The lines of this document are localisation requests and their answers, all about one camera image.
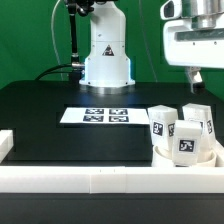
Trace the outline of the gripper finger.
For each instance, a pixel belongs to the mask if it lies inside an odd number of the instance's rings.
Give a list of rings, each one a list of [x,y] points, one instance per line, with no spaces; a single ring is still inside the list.
[[[201,76],[200,67],[186,67],[185,74],[193,94],[201,94],[205,90],[205,83]]]

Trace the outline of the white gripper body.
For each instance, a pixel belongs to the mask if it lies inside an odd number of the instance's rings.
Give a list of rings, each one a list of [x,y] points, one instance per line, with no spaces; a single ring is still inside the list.
[[[160,16],[169,65],[224,69],[224,0],[167,0]]]

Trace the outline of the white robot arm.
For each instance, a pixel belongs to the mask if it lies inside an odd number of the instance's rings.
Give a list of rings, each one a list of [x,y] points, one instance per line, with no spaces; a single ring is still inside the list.
[[[134,86],[123,12],[114,0],[84,0],[79,12],[91,15],[91,51],[80,85],[102,94]],[[200,70],[224,69],[224,0],[167,0],[160,17],[166,61],[185,69],[192,92],[202,91]]]

